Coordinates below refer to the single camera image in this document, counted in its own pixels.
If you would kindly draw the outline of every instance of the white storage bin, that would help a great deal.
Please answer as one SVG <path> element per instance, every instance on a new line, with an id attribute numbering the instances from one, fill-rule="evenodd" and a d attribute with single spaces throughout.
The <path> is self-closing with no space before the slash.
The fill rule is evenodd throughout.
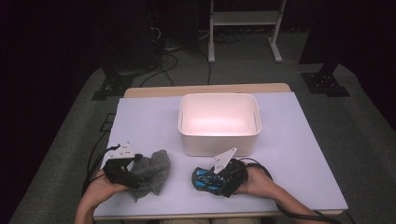
<path id="1" fill-rule="evenodd" d="M 262 130 L 259 108 L 246 93 L 194 93 L 180 103 L 178 130 L 186 154 L 214 157 L 233 147 L 247 156 Z"/>

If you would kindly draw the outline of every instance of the human arm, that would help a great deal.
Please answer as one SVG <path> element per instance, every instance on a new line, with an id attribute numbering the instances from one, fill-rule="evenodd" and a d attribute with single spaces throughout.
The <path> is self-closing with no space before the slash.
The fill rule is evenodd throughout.
<path id="1" fill-rule="evenodd" d="M 252 194 L 263 198 L 274 200 L 285 210 L 294 214 L 317 216 L 317 214 L 300 203 L 285 189 L 282 189 L 271 178 L 269 178 L 261 169 L 257 167 L 248 167 L 248 180 L 242 184 L 236 193 Z M 323 224 L 326 222 L 306 219 L 293 219 L 296 224 Z"/>
<path id="2" fill-rule="evenodd" d="M 105 172 L 100 170 L 78 204 L 75 224 L 93 223 L 93 212 L 97 206 L 109 199 L 113 194 L 127 189 L 128 187 L 123 185 L 111 183 L 105 176 Z"/>

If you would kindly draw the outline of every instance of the white metal frame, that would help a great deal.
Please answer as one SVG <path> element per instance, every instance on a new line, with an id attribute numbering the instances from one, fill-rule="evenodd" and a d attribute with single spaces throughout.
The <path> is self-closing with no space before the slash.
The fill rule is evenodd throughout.
<path id="1" fill-rule="evenodd" d="M 215 62 L 215 44 L 213 41 L 214 26 L 220 25 L 274 25 L 272 37 L 268 38 L 271 50 L 277 63 L 282 63 L 282 57 L 276 45 L 277 34 L 287 0 L 282 0 L 278 11 L 237 11 L 237 12 L 214 12 L 214 0 L 210 1 L 210 25 L 208 60 Z"/>

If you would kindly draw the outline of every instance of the white bracket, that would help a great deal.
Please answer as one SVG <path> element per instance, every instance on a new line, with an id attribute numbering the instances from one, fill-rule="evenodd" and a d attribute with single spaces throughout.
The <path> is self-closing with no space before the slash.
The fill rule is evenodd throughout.
<path id="1" fill-rule="evenodd" d="M 134 151 L 129 142 L 114 150 L 110 155 L 110 159 L 130 159 L 134 158 Z"/>
<path id="2" fill-rule="evenodd" d="M 220 173 L 233 158 L 233 154 L 236 152 L 236 147 L 231 148 L 215 157 L 215 174 Z"/>

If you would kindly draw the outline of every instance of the white table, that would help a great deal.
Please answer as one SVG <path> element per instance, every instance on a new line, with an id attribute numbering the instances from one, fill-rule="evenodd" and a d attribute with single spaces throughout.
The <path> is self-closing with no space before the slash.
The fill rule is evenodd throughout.
<path id="1" fill-rule="evenodd" d="M 259 105 L 262 132 L 249 157 L 267 167 L 278 185 L 309 208 L 324 214 L 346 210 L 347 203 L 295 94 L 251 94 Z M 171 174 L 159 196 L 150 193 L 135 203 L 128 192 L 118 193 L 96 209 L 95 219 L 279 215 L 271 200 L 250 195 L 225 198 L 193 187 L 192 171 L 196 167 L 209 169 L 214 160 L 184 153 L 177 129 L 180 100 L 181 96 L 120 99 L 108 146 L 129 141 L 137 153 L 148 157 L 166 149 L 172 162 Z"/>

